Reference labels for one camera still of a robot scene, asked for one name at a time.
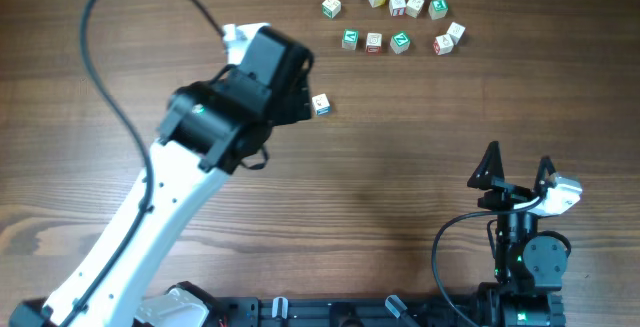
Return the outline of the cream wooden block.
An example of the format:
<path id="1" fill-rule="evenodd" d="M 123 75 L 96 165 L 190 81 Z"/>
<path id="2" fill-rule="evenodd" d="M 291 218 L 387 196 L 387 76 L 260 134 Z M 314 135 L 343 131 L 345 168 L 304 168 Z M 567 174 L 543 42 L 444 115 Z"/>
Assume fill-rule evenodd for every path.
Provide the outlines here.
<path id="1" fill-rule="evenodd" d="M 425 0 L 408 0 L 405 14 L 417 18 L 424 6 Z"/>

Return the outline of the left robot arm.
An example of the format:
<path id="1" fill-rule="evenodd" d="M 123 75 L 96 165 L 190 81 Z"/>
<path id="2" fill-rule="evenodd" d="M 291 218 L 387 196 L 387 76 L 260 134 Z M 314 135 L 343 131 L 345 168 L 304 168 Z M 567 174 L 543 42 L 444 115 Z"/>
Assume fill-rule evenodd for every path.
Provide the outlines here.
<path id="1" fill-rule="evenodd" d="M 308 120 L 313 53 L 267 24 L 229 33 L 230 64 L 171 96 L 144 170 L 96 244 L 12 326 L 134 326 L 152 277 L 195 213 L 274 127 Z"/>

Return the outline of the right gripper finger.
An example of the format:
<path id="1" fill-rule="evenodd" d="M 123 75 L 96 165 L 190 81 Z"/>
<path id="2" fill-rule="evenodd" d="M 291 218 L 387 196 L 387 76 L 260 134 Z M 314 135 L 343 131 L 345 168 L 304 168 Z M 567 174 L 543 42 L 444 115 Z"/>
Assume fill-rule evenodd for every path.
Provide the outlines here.
<path id="1" fill-rule="evenodd" d="M 504 181 L 504 170 L 498 141 L 487 146 L 478 167 L 467 181 L 467 186 L 479 190 L 490 190 Z"/>
<path id="2" fill-rule="evenodd" d="M 533 191 L 537 196 L 543 196 L 546 192 L 546 177 L 556 172 L 553 162 L 549 156 L 540 159 Z"/>

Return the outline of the blue edged wooden block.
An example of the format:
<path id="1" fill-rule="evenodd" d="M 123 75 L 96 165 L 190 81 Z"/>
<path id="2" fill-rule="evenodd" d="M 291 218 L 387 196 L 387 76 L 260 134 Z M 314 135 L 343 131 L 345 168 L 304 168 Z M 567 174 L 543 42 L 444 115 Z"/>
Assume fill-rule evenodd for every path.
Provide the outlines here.
<path id="1" fill-rule="evenodd" d="M 327 114 L 331 111 L 331 104 L 326 94 L 313 96 L 312 106 L 317 116 Z"/>

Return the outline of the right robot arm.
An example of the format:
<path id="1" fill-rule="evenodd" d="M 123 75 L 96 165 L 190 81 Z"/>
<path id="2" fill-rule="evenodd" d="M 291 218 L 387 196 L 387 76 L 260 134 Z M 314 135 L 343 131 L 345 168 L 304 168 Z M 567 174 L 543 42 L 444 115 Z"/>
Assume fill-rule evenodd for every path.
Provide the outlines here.
<path id="1" fill-rule="evenodd" d="M 471 303 L 479 326 L 561 327 L 566 324 L 562 277 L 571 244 L 555 231 L 540 231 L 543 218 L 574 206 L 581 184 L 560 175 L 548 157 L 540 160 L 535 184 L 526 188 L 505 180 L 499 143 L 491 142 L 467 185 L 484 192 L 480 208 L 496 212 L 492 240 L 496 281 L 482 283 Z"/>

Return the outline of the red I wooden block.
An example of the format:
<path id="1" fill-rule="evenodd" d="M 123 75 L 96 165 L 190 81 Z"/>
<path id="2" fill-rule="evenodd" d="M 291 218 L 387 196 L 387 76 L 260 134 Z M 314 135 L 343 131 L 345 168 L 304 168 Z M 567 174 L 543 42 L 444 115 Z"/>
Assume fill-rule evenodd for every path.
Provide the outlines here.
<path id="1" fill-rule="evenodd" d="M 389 0 L 389 11 L 393 17 L 404 15 L 406 8 L 406 0 Z"/>

